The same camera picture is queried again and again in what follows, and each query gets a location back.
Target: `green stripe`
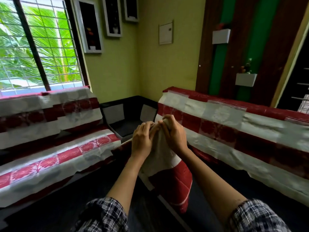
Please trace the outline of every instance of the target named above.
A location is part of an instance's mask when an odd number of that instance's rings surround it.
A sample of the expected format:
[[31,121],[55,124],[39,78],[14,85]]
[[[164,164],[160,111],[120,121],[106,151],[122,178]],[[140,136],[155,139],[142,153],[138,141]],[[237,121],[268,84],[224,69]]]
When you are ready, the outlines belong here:
[[[252,73],[258,73],[259,71],[264,48],[272,26],[272,20],[276,14],[279,1],[280,0],[260,0],[258,3],[246,57],[246,59],[252,58]],[[236,95],[236,100],[249,101],[250,96],[251,87],[240,86]]]
[[[236,0],[224,0],[220,20],[221,23],[230,23],[232,21],[234,15],[235,3]],[[227,44],[216,45],[213,68],[211,72],[211,81],[209,84],[210,95],[219,94],[226,51],[227,51]]]

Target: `forearm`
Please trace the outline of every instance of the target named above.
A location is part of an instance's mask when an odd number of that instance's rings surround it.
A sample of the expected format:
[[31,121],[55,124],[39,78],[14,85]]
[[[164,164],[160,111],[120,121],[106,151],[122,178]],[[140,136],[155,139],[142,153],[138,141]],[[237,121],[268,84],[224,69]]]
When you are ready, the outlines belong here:
[[117,181],[106,195],[106,197],[118,200],[127,215],[129,213],[137,175],[143,162],[141,158],[130,157]]
[[225,224],[233,210],[246,198],[219,177],[191,150],[182,151],[179,156],[195,176],[206,200],[218,219],[222,224]]

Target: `green foliage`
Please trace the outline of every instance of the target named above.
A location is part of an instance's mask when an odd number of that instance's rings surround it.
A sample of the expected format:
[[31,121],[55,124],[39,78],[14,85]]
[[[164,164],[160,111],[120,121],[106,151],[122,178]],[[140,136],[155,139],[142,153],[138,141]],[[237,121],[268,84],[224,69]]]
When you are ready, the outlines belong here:
[[[81,80],[78,59],[64,9],[22,3],[49,83]],[[28,78],[43,85],[13,2],[0,0],[0,89],[8,78]]]

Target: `hand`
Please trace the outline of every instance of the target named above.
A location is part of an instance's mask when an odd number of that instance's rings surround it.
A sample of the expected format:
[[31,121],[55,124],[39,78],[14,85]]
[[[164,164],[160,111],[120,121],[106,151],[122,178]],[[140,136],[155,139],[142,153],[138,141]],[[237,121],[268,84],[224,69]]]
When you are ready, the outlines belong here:
[[163,119],[168,119],[169,125],[171,127],[171,132],[169,132],[166,124],[163,121],[159,121],[168,146],[177,155],[186,152],[188,150],[187,136],[183,126],[175,120],[173,115],[165,115]]
[[132,138],[132,154],[131,157],[145,161],[152,147],[152,141],[155,133],[159,130],[159,126],[154,127],[149,133],[149,129],[154,125],[152,121],[142,123],[133,133]]

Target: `rolled-up sleeve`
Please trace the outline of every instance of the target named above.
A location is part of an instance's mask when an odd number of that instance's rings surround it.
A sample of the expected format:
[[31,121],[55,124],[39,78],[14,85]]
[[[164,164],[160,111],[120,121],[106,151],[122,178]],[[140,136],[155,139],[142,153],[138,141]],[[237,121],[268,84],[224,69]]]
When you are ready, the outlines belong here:
[[284,221],[260,200],[248,200],[239,205],[226,227],[232,232],[290,232]]
[[121,204],[113,198],[94,199],[87,203],[72,228],[77,232],[127,232],[127,215]]

